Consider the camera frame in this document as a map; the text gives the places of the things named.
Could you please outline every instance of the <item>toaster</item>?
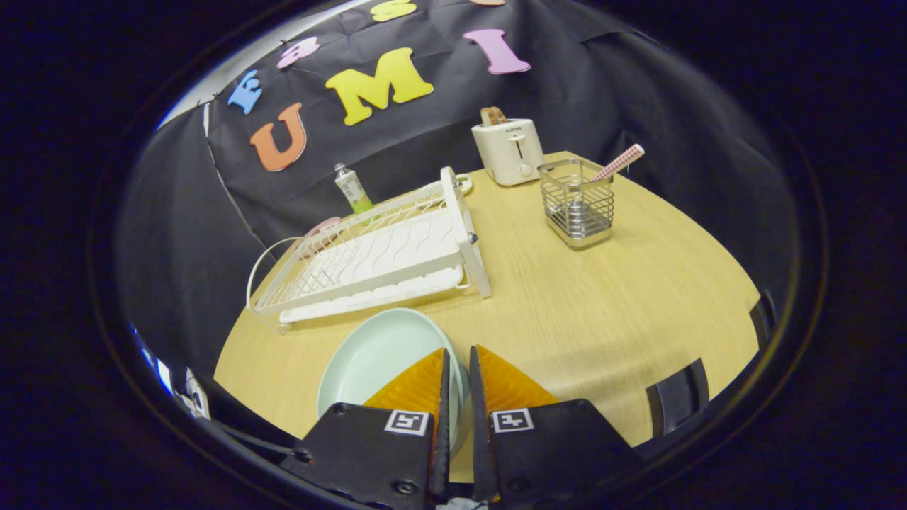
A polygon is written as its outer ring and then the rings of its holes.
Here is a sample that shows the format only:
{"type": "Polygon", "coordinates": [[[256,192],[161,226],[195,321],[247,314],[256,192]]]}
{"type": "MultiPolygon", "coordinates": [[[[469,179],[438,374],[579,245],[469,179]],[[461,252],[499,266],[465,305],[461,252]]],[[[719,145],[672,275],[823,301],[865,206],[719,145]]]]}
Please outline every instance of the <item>toaster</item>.
{"type": "Polygon", "coordinates": [[[531,119],[510,119],[495,125],[473,127],[475,145],[482,165],[503,186],[513,186],[539,178],[544,163],[539,134],[531,119]]]}

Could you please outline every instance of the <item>black cloth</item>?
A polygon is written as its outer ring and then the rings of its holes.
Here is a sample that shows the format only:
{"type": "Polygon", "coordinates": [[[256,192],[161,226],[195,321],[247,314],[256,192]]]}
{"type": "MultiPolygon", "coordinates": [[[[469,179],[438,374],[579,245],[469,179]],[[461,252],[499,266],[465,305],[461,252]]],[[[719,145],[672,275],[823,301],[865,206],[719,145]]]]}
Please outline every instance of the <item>black cloth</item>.
{"type": "MultiPolygon", "coordinates": [[[[360,5],[240,72],[210,103],[213,165],[198,110],[155,136],[137,169],[121,242],[121,274],[130,289],[125,300],[150,344],[153,337],[179,344],[213,373],[241,310],[245,278],[264,247],[351,212],[333,182],[335,163],[356,170],[375,202],[436,180],[446,165],[458,172],[480,168],[470,127],[488,105],[533,119],[545,152],[567,150],[603,164],[640,143],[646,156],[628,177],[705,228],[760,290],[779,306],[785,302],[795,245],[785,163],[719,85],[633,27],[582,3],[413,3],[415,12],[383,23],[369,14],[373,4],[360,5]],[[483,51],[463,38],[483,28],[505,31],[531,70],[489,74],[483,51]],[[281,54],[310,36],[317,37],[317,51],[278,69],[281,54]],[[364,103],[372,116],[345,125],[346,111],[325,82],[345,69],[374,75],[377,59],[401,47],[413,49],[414,67],[434,91],[407,103],[391,101],[384,110],[364,103]],[[251,69],[258,71],[262,95],[246,115],[228,99],[251,69]],[[306,149],[283,171],[268,172],[249,139],[274,123],[276,146],[287,147],[288,131],[277,117],[293,103],[302,104],[306,149]]],[[[620,215],[618,196],[617,224],[620,215]]]]}
{"type": "MultiPolygon", "coordinates": [[[[264,251],[220,183],[202,108],[162,126],[138,160],[116,234],[126,318],[170,367],[212,376],[264,251]]],[[[262,262],[262,273],[273,260],[262,262]]]]}

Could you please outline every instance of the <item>wooden table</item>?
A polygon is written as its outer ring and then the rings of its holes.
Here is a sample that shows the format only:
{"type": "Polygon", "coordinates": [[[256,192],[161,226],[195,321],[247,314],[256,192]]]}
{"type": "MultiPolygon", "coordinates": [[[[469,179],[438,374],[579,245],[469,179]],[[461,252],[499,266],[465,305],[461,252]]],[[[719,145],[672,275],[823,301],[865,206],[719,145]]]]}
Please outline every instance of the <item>wooden table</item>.
{"type": "MultiPolygon", "coordinates": [[[[556,152],[545,161],[570,157],[577,156],[556,152]]],[[[468,364],[470,346],[482,344],[555,397],[587,398],[635,446],[652,437],[647,387],[702,358],[712,398],[755,355],[753,282],[711,235],[658,196],[615,176],[610,239],[572,251],[545,224],[537,181],[504,188],[484,170],[471,176],[466,202],[490,298],[474,287],[451,289],[300,322],[283,336],[243,310],[215,379],[303,437],[317,421],[318,386],[340,343],[377,312],[407,307],[444,330],[461,362],[468,364]]],[[[452,481],[473,480],[472,456],[467,437],[453,459],[452,481]]]]}

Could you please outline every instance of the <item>pink letter i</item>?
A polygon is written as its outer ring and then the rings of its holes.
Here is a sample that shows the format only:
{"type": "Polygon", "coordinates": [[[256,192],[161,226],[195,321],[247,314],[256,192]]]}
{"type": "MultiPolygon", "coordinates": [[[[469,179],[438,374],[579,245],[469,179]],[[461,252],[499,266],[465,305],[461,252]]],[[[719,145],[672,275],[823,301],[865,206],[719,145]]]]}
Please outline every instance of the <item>pink letter i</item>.
{"type": "Polygon", "coordinates": [[[513,50],[504,41],[504,31],[498,28],[484,28],[463,34],[466,39],[475,41],[485,52],[485,57],[491,65],[488,72],[491,74],[521,73],[529,71],[528,62],[520,60],[513,50]]]}

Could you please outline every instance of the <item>yellow letter m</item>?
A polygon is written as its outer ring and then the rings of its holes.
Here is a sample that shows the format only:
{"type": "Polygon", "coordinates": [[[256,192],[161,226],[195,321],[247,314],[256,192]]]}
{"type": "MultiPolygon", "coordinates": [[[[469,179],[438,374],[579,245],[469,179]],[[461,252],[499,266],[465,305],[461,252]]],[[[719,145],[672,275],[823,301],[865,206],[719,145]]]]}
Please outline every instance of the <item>yellow letter m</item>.
{"type": "Polygon", "coordinates": [[[364,106],[361,99],[384,110],[391,85],[394,86],[394,103],[406,103],[434,90],[413,67],[409,55],[412,48],[397,48],[378,59],[375,76],[346,69],[327,80],[325,87],[334,89],[346,109],[344,124],[351,126],[372,116],[372,109],[364,106]]]}

